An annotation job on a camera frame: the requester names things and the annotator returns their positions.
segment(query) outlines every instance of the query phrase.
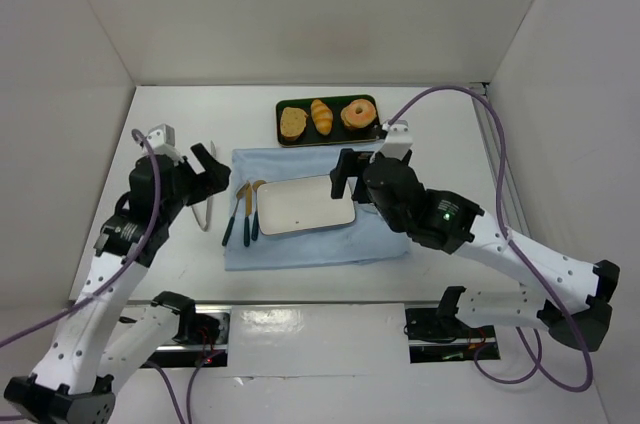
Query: white tray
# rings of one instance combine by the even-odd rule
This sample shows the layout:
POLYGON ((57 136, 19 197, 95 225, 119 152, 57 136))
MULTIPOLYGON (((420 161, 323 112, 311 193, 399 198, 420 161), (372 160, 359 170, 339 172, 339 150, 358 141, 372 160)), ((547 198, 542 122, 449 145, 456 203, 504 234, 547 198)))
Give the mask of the white tray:
POLYGON ((258 188, 258 214, 266 236, 340 226, 356 218, 349 187, 342 199, 331 199, 329 176, 263 184, 258 188))

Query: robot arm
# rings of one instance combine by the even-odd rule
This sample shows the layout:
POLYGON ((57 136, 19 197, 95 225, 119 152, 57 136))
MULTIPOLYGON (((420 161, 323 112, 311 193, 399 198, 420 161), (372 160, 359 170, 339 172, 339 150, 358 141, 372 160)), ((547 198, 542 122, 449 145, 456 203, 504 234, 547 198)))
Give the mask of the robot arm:
POLYGON ((496 218, 479 205, 454 192, 425 189, 418 181, 409 167, 412 141, 406 122, 385 124, 383 131, 385 142, 375 153, 341 151, 331 172, 332 197, 342 197, 347 179, 357 177, 353 199, 373 203, 392 231, 406 233, 421 246, 478 261, 524 286, 516 293, 450 287, 438 316, 473 328, 496 324, 545 329, 562 344, 578 348, 561 312, 509 246, 512 240, 560 296, 589 350, 597 350, 609 327, 608 303, 618 282, 618 266, 569 258, 512 229, 505 238, 496 218))
MULTIPOLYGON (((174 148, 174 133, 159 126, 147 135, 160 171, 160 208, 150 239, 125 272, 100 296, 69 315, 51 348, 29 377, 14 377, 4 397, 35 422, 107 422, 115 395, 155 349, 173 339, 188 342, 203 319, 188 297, 163 292, 143 317, 107 347, 118 318, 134 289, 145 277, 169 227, 185 207, 225 190, 230 169, 218 163, 201 145, 191 148, 204 168, 196 174, 174 148)), ((130 191, 102 226, 96 254, 80 299, 119 272, 148 226, 154 202, 154 174, 150 157, 136 162, 129 175, 130 191)))

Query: blue towel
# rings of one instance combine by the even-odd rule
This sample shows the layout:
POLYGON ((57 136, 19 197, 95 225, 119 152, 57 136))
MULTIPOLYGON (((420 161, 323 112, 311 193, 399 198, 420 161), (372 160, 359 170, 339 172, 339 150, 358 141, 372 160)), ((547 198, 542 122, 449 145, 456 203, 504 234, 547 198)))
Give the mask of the blue towel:
MULTIPOLYGON (((336 166, 342 147, 373 150, 378 146, 300 147, 296 149, 243 149, 232 153, 231 210, 235 190, 247 180, 285 181, 327 175, 336 166)), ((366 264, 400 257, 409 251, 409 239, 391 232, 377 214, 356 204, 356 220, 347 226, 294 234, 260 234, 244 247, 244 205, 238 208, 225 251, 227 271, 293 269, 299 267, 366 264)))

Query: tabletop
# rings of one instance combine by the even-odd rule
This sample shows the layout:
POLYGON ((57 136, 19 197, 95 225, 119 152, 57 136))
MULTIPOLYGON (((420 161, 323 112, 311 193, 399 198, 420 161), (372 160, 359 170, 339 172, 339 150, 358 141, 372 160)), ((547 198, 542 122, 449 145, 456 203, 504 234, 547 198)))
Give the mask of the tabletop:
MULTIPOLYGON (((230 165, 234 149, 277 148, 275 105, 284 99, 370 94, 381 120, 390 118, 420 92, 419 87, 214 86, 138 87, 106 179, 71 290, 78 296, 93 244, 118 197, 140 149, 131 129, 143 132, 166 123, 175 128, 176 148, 213 141, 217 158, 230 165)), ((425 187, 448 189, 495 212, 495 187, 472 100, 454 91, 424 98, 403 118, 414 139, 411 166, 425 187)), ((199 165, 192 157, 196 170, 199 165)), ((413 302, 439 300, 448 286, 484 291, 514 290, 517 283, 481 264, 411 244, 401 259, 368 265, 311 269, 237 271, 224 269, 220 242, 229 218, 227 190, 213 198, 211 228, 202 232, 183 210, 170 228, 149 273, 131 296, 148 301, 163 290, 201 302, 413 302)))

